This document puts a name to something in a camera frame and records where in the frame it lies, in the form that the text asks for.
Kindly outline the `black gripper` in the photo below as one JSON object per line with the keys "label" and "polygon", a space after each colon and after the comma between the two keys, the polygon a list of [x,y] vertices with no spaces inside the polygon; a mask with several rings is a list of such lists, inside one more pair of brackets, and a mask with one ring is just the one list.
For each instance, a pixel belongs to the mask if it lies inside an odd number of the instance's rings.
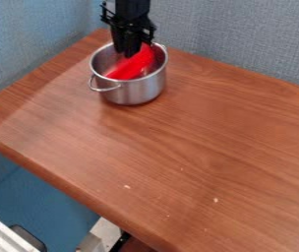
{"label": "black gripper", "polygon": [[101,20],[111,26],[115,50],[132,57],[142,42],[151,43],[154,39],[156,26],[148,18],[151,0],[103,0],[101,8]]}

